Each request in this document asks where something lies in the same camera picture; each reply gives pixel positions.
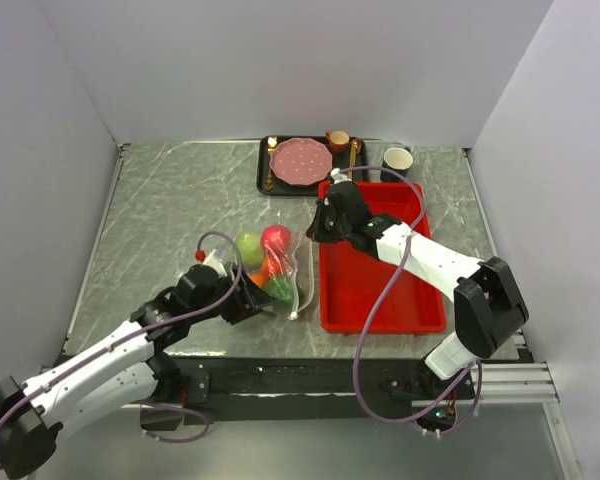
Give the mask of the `red apple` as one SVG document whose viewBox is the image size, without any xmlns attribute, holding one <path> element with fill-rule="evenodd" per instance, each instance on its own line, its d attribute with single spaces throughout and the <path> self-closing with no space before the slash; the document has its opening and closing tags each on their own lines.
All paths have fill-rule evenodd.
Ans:
<svg viewBox="0 0 600 480">
<path fill-rule="evenodd" d="M 283 254 L 292 243 L 292 232 L 289 228 L 276 224 L 266 227 L 260 238 L 262 248 L 267 252 Z"/>
</svg>

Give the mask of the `clear zip top bag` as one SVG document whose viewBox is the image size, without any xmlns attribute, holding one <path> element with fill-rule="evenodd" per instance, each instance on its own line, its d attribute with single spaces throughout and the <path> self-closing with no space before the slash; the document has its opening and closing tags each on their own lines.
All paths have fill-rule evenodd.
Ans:
<svg viewBox="0 0 600 480">
<path fill-rule="evenodd" d="M 282 225 L 269 224 L 240 231 L 233 247 L 220 243 L 216 253 L 226 267 L 243 261 L 243 274 L 272 298 L 267 309 L 296 321 L 315 292 L 314 255 L 309 239 Z"/>
</svg>

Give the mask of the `orange tangerine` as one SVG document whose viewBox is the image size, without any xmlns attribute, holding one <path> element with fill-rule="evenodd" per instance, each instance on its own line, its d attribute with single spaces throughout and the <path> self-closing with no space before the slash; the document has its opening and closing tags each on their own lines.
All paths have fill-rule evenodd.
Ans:
<svg viewBox="0 0 600 480">
<path fill-rule="evenodd" d="M 260 272 L 249 274 L 250 280 L 259 288 L 263 289 L 268 282 L 268 277 Z"/>
</svg>

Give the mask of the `red yellow peach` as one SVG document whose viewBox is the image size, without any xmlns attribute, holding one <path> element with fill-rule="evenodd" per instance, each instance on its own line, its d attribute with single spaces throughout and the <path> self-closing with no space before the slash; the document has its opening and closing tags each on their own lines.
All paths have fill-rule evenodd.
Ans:
<svg viewBox="0 0 600 480">
<path fill-rule="evenodd" d="M 274 255 L 267 255 L 261 266 L 261 273 L 268 276 L 279 275 L 283 272 L 284 265 Z"/>
</svg>

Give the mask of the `light green cabbage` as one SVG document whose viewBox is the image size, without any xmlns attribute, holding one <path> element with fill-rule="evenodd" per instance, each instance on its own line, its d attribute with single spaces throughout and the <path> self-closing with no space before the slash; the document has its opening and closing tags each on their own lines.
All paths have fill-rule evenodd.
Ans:
<svg viewBox="0 0 600 480">
<path fill-rule="evenodd" d="M 261 235 L 258 232 L 241 232 L 235 238 L 235 243 L 246 267 L 259 268 L 262 265 L 265 252 L 261 245 Z"/>
</svg>

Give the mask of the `green bell pepper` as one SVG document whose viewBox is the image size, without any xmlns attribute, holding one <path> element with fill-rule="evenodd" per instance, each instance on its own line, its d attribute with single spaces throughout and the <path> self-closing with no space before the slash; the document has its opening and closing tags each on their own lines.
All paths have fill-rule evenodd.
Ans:
<svg viewBox="0 0 600 480">
<path fill-rule="evenodd" d="M 284 274 L 272 276 L 264 286 L 264 291 L 274 300 L 285 305 L 294 303 L 297 297 L 297 288 L 291 277 Z"/>
</svg>

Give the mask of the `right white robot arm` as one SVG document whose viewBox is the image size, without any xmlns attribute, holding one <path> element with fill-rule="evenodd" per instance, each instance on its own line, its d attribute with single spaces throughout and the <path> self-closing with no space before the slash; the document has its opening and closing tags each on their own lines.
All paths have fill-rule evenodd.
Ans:
<svg viewBox="0 0 600 480">
<path fill-rule="evenodd" d="M 307 237 L 319 244 L 348 243 L 376 263 L 394 265 L 434 287 L 454 305 L 455 330 L 425 358 L 419 390 L 440 398 L 453 376 L 490 358 L 529 319 L 510 266 L 499 257 L 481 260 L 451 250 L 390 214 L 374 214 L 361 186 L 345 177 L 329 183 L 317 201 Z"/>
</svg>

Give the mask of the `red plastic bin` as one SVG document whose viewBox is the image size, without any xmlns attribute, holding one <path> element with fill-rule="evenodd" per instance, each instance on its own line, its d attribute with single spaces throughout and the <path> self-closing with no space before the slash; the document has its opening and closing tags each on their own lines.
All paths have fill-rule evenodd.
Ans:
<svg viewBox="0 0 600 480">
<path fill-rule="evenodd" d="M 358 184 L 374 214 L 406 223 L 420 213 L 412 188 L 403 183 Z M 329 333 L 359 333 L 395 267 L 354 250 L 347 242 L 319 246 L 321 325 Z M 375 315 L 371 334 L 434 334 L 447 327 L 441 293 L 404 272 Z"/>
</svg>

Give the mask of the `gold fork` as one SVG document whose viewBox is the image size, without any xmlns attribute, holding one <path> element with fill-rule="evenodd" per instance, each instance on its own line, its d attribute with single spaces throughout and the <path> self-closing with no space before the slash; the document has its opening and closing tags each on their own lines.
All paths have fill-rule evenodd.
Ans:
<svg viewBox="0 0 600 480">
<path fill-rule="evenodd" d="M 278 145 L 278 138 L 276 136 L 269 136 L 267 138 L 267 153 L 269 156 L 269 161 L 268 161 L 268 172 L 267 172 L 267 177 L 264 183 L 264 188 L 266 191 L 270 191 L 273 188 L 273 171 L 271 168 L 271 160 L 273 158 L 273 152 L 275 151 L 275 149 L 277 148 Z"/>
</svg>

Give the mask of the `pink dotted plate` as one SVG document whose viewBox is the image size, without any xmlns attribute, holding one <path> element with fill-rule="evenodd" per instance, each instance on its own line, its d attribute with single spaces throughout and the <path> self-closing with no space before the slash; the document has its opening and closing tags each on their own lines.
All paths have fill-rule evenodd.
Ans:
<svg viewBox="0 0 600 480">
<path fill-rule="evenodd" d="M 309 186 L 326 178 L 333 167 L 327 146 L 311 138 L 282 141 L 271 160 L 273 174 L 291 186 Z"/>
</svg>

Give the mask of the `gold spoon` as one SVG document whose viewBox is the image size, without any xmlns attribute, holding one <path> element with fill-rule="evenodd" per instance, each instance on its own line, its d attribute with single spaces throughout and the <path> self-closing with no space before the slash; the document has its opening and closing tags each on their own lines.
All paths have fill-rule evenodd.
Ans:
<svg viewBox="0 0 600 480">
<path fill-rule="evenodd" d="M 357 156 L 356 156 L 356 162 L 355 162 L 355 166 L 356 166 L 356 163 L 357 163 L 357 158 L 358 158 L 358 154 L 360 153 L 360 151 L 361 151 L 361 147 L 362 147 L 362 142 L 361 142 L 361 140 L 360 140 L 360 139 L 354 139 L 354 140 L 351 142 L 351 145 L 352 145 L 352 144 L 355 146 L 355 148 L 356 148 L 356 152 L 357 152 Z"/>
</svg>

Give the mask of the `orange ceramic cup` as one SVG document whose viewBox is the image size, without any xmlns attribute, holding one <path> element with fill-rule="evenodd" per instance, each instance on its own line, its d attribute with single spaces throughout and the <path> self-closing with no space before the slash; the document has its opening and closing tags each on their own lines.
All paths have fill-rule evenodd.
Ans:
<svg viewBox="0 0 600 480">
<path fill-rule="evenodd" d="M 343 130 L 327 131 L 325 136 L 330 150 L 336 154 L 345 152 L 351 141 L 349 134 Z"/>
</svg>

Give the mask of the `dark green paper cup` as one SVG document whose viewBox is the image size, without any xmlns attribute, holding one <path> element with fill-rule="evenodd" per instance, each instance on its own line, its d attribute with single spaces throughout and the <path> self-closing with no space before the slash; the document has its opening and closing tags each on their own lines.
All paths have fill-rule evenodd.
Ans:
<svg viewBox="0 0 600 480">
<path fill-rule="evenodd" d="M 383 183 L 400 182 L 400 177 L 407 178 L 414 158 L 409 147 L 392 147 L 383 155 L 380 181 Z"/>
</svg>

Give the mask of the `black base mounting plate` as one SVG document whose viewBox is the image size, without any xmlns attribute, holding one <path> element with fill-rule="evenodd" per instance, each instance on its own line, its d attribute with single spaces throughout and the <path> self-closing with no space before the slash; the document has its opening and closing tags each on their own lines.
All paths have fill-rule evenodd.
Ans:
<svg viewBox="0 0 600 480">
<path fill-rule="evenodd" d="M 159 372 L 150 400 L 184 406 L 212 421 L 308 420 L 360 418 L 353 385 L 378 415 L 402 418 L 412 405 L 425 407 L 438 396 L 471 400 L 470 374 L 453 392 L 448 382 L 409 359 L 364 359 L 352 370 L 350 359 L 174 357 L 162 353 L 151 361 Z"/>
</svg>

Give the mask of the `aluminium frame rail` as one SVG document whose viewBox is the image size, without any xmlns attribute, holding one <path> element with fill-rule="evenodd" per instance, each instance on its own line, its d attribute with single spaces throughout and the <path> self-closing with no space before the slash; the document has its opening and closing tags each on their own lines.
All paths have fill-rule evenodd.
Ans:
<svg viewBox="0 0 600 480">
<path fill-rule="evenodd" d="M 484 363 L 480 405 L 558 403 L 545 363 Z"/>
</svg>

